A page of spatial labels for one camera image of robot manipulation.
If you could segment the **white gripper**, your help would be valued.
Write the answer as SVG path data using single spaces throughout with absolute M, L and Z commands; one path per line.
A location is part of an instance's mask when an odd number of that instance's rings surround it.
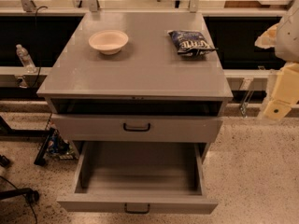
M 261 49 L 273 48 L 276 45 L 277 28 L 277 24 L 269 27 L 254 45 Z M 281 120 L 292 110 L 289 105 L 296 105 L 299 101 L 299 63 L 285 63 L 278 71 L 271 97 L 274 100 L 267 104 L 263 114 L 271 120 Z

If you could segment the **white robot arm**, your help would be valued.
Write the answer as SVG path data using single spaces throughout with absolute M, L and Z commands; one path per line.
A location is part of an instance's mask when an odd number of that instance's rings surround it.
M 294 0 L 279 23 L 256 39 L 255 46 L 274 48 L 275 55 L 286 62 L 271 80 L 260 112 L 262 119 L 282 120 L 299 102 L 299 0 Z

